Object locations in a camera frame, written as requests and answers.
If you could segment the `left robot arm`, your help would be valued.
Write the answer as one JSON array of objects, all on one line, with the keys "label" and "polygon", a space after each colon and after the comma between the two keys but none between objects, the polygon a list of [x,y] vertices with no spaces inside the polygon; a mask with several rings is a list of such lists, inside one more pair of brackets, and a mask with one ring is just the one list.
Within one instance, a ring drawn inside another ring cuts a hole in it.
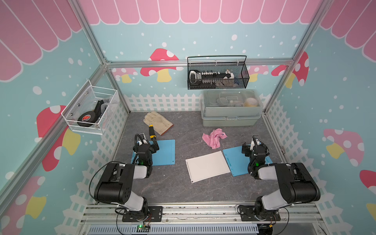
[{"label": "left robot arm", "polygon": [[159,150],[155,132],[149,128],[151,141],[144,134],[136,134],[133,151],[135,158],[130,164],[110,161],[100,168],[103,173],[94,192],[89,192],[92,199],[99,203],[114,204],[124,209],[123,219],[150,221],[151,209],[145,197],[132,191],[133,180],[149,178],[153,170],[152,154]]}]

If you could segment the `blue drawing tablet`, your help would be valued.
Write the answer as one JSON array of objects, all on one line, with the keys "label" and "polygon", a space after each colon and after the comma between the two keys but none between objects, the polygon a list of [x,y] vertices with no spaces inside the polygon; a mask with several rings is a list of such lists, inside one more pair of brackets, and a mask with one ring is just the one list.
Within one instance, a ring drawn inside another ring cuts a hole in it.
[{"label": "blue drawing tablet", "polygon": [[162,140],[158,142],[159,150],[152,154],[152,165],[175,164],[175,140]]},{"label": "blue drawing tablet", "polygon": [[249,174],[248,165],[250,163],[250,158],[242,154],[240,146],[224,149],[223,154],[231,174],[234,177]]}]

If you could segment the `blue front drawing tablet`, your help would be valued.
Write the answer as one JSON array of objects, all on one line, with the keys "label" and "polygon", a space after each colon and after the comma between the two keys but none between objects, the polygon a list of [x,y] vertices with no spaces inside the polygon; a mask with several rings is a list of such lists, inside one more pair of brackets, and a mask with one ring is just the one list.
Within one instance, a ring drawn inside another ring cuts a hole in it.
[{"label": "blue front drawing tablet", "polygon": [[231,174],[234,177],[249,174],[248,165],[250,163],[250,158],[242,154],[240,146],[224,149],[223,154]]}]

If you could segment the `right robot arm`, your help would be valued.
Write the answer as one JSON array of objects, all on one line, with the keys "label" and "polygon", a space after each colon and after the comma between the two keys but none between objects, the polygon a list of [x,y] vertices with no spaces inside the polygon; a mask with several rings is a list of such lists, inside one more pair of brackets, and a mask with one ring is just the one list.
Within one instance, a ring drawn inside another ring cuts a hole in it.
[{"label": "right robot arm", "polygon": [[279,189],[268,195],[259,196],[253,206],[239,205],[238,214],[242,221],[266,221],[274,224],[281,220],[279,209],[293,204],[316,202],[320,190],[303,163],[268,164],[269,149],[252,136],[251,145],[243,143],[242,154],[250,159],[248,173],[256,180],[273,180]]}]

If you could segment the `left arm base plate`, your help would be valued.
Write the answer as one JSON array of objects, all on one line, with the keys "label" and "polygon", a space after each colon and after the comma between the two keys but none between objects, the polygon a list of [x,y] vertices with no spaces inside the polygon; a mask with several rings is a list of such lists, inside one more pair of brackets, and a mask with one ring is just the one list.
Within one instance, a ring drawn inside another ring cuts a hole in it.
[{"label": "left arm base plate", "polygon": [[129,211],[122,216],[122,222],[161,222],[163,215],[162,206],[142,208],[141,211]]}]

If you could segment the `white drawing tablet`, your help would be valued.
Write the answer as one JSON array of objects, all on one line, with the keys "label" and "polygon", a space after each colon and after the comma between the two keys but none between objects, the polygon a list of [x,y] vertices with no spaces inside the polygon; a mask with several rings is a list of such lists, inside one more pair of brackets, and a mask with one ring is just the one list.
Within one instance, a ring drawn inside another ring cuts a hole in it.
[{"label": "white drawing tablet", "polygon": [[191,183],[231,172],[222,151],[186,159],[186,165]]}]

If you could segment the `pink cleaning cloth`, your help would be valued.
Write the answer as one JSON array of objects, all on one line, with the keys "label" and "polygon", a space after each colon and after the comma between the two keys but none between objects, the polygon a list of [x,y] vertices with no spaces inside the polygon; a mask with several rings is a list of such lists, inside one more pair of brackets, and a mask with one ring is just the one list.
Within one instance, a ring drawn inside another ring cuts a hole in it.
[{"label": "pink cleaning cloth", "polygon": [[212,149],[217,149],[221,147],[220,140],[226,139],[226,133],[221,129],[217,128],[213,130],[209,135],[203,134],[202,140]]}]

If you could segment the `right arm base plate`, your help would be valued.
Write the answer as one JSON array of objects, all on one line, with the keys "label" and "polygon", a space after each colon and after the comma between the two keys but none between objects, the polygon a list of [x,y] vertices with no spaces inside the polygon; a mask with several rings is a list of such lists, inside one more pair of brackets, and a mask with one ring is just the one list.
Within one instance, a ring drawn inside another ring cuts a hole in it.
[{"label": "right arm base plate", "polygon": [[281,220],[280,214],[277,210],[268,211],[259,206],[239,205],[238,214],[243,222],[259,221],[274,223]]}]

